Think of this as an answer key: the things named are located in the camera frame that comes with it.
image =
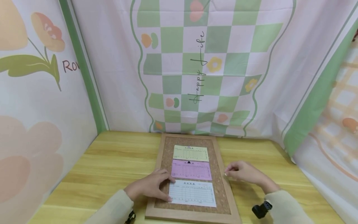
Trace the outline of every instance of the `green checkered pattern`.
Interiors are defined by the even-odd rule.
[[[230,19],[209,0],[140,1],[135,32],[154,131],[240,136],[253,115],[252,92],[287,21],[268,21],[261,0],[215,4]]]

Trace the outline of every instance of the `tabletop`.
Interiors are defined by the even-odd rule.
[[[84,223],[115,192],[153,171],[160,137],[158,133],[101,133],[29,224]],[[250,162],[289,192],[316,224],[343,223],[277,143],[224,137],[217,137],[217,141],[225,165],[236,160]],[[244,224],[273,223],[269,215],[259,220],[251,211],[265,196],[259,187],[235,181],[230,185]],[[135,202],[135,224],[176,223],[144,219],[146,205],[146,197]]]

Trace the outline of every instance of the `checkerboard pattern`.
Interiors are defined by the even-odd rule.
[[[335,160],[358,160],[358,56],[348,58],[334,83],[328,105],[314,130]]]
[[[137,7],[140,72],[153,130],[241,136],[255,110],[252,93],[292,5],[282,0],[141,0]]]

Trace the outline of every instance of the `beige sleeve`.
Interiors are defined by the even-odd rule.
[[[271,205],[270,214],[274,224],[314,224],[300,204],[286,191],[277,191],[265,196]]]
[[[124,224],[132,211],[133,201],[120,190],[84,224]]]

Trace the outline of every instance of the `corkboard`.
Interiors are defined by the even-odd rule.
[[[224,164],[216,138],[212,136],[162,134],[156,169],[167,169],[171,173],[175,145],[206,147],[208,149],[212,181],[177,179],[211,182],[217,207],[170,204],[159,199],[149,199],[145,217],[197,223],[241,223],[230,184],[223,175]],[[168,194],[169,182],[163,183],[161,190]]]
[[[209,164],[212,181],[203,181],[203,180],[193,180],[193,179],[181,179],[178,180],[191,180],[191,181],[201,181],[201,182],[212,182],[214,187],[216,208],[203,207],[203,206],[194,206],[194,205],[179,205],[179,204],[170,204],[165,203],[162,200],[155,201],[155,208],[161,209],[176,209],[176,210],[185,210],[185,211],[200,211],[208,213],[219,213],[219,214],[228,214],[230,215],[230,207],[226,198],[226,194],[220,193],[225,192],[224,185],[221,180],[221,173],[219,170],[219,164],[216,159],[215,150],[213,142],[210,139],[195,139],[195,138],[176,138],[176,137],[166,137],[164,143],[163,157],[161,160],[161,169],[167,169],[171,173],[171,164],[173,161],[174,145],[178,146],[194,146],[194,147],[206,147],[208,149],[209,155]],[[168,194],[169,193],[169,183],[163,184],[161,190]]]

